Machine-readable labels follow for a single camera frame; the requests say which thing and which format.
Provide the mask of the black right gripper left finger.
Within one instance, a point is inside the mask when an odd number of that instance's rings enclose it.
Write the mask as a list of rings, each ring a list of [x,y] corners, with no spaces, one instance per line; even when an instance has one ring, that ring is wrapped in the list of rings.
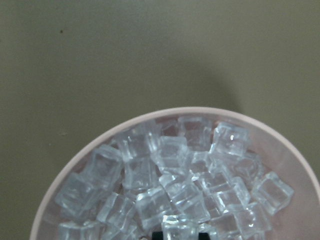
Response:
[[[162,231],[155,231],[151,235],[152,240],[163,240],[163,232]]]

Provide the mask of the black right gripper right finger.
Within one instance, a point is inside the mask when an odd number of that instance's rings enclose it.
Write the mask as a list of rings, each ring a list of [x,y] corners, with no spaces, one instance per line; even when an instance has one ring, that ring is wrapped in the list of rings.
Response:
[[[198,234],[198,240],[210,240],[210,235],[206,232],[200,232]]]

